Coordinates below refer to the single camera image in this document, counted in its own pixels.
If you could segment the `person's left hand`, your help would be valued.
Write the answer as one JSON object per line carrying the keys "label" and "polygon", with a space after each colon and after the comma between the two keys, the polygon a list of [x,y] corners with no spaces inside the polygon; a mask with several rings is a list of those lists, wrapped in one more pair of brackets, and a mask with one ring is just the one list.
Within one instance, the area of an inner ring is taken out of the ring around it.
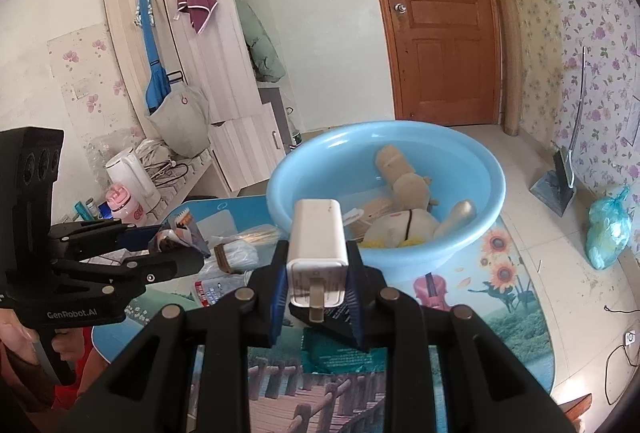
{"label": "person's left hand", "polygon": [[[25,328],[11,309],[0,311],[1,342],[14,354],[31,365],[39,361],[35,344],[40,341],[37,332]],[[63,329],[55,333],[51,340],[52,349],[63,361],[80,361],[85,354],[85,340],[81,329]]]}

